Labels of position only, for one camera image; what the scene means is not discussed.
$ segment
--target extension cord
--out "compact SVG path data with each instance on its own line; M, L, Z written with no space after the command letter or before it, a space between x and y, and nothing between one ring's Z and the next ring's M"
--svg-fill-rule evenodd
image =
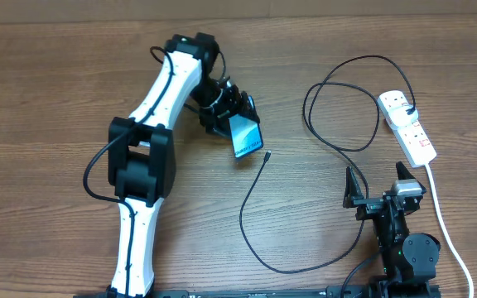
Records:
M467 269L460 254L455 250L441 215L435 181L430 169L430 161L436 158L437 153L430 139L425 134L424 129L422 129L422 125L418 120L418 111L415 110L413 113L408 114L407 110L412 108L412 106L406 100L406 96L398 90L381 94L378 97L378 106L380 110L382 110L382 114L386 118L389 127L393 130L404 154L406 154L407 159L410 161L410 165L414 168L419 166L426 167L439 225L441 226L448 247L465 273L469 283L469 298L474 298L474 282L472 282L469 269Z

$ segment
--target robotic arm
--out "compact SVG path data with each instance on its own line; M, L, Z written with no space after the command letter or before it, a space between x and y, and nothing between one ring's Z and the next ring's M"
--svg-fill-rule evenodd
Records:
M157 215L171 192L176 174L172 129L187 98L191 96L200 105L200 124L207 133L230 137L229 119L235 115L260 122L245 92L240 93L229 78L209 77L221 54L213 36L174 35L166 43L165 51L168 55L147 97L129 119L114 118L109 127L108 181L122 201L118 204L121 215L118 263L107 292L92 297L143 298L152 291ZM146 117L156 103L153 114ZM150 147L149 154L129 150L139 145Z

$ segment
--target white cable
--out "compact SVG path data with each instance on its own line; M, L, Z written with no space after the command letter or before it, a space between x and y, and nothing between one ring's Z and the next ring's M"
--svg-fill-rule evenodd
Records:
M451 237L448 235L448 232L446 231L445 222L443 221L443 217L441 215L441 208L439 208L439 201L437 200L436 182L434 181L434 177L431 174L430 165L425 164L424 167L426 168L426 172L428 173L428 180L430 181L430 188L431 188L431 196L433 197L434 205L436 206L436 214L437 214L437 219L439 220L439 225L441 226L443 235L445 235L445 239L446 239L446 243L448 243L448 247L454 254L455 259L460 264L461 269L463 269L463 272L465 273L465 276L467 277L467 281L469 282L469 298L474 298L474 282L472 282L472 277L470 276L469 269L467 269L467 266L465 265L463 260L461 260L460 254L455 250L454 244L452 244Z

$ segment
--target wood surface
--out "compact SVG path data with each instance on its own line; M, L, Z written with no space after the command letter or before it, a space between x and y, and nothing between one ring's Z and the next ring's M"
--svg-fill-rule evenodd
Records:
M244 212L252 245L281 269L316 265L341 254L359 223L342 208L346 162L307 132L301 103L337 64L380 54L406 72L420 119L438 157L431 163L441 208L477 296L477 15L321 17L169 22L0 25L0 297L54 298L102 291L118 250L118 207L88 197L85 166L107 140L114 116L142 101L160 65L148 53L175 33L214 34L238 86L255 99L265 149L272 150ZM365 60L333 78L379 95L407 88L391 65ZM376 117L365 95L322 91L313 121L326 139L365 144ZM239 230L239 208L265 150L241 162L228 141L208 136L185 111L176 124L176 183L158 221L157 289L188 291L322 288L341 284L376 251L367 223L357 248L324 269L270 272ZM350 154L371 195L396 179L406 161L381 116L365 151ZM426 186L423 169L412 173ZM90 178L111 195L105 159ZM431 196L407 219L412 233L444 244ZM379 274L380 263L354 283ZM446 245L437 266L444 297L466 297L466 279Z
M477 0L0 0L0 24L477 13Z

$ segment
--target power outlet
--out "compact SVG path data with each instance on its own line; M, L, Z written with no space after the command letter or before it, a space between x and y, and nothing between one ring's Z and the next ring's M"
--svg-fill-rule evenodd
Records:
M394 90L381 94L378 97L378 106L412 167L424 166L436 158L437 152L421 123L417 120L417 111L415 112L417 113L416 117L406 113L406 119L394 118L392 120L394 111L398 111L402 107L411 107L402 91ZM407 123L407 125L399 126L398 123Z

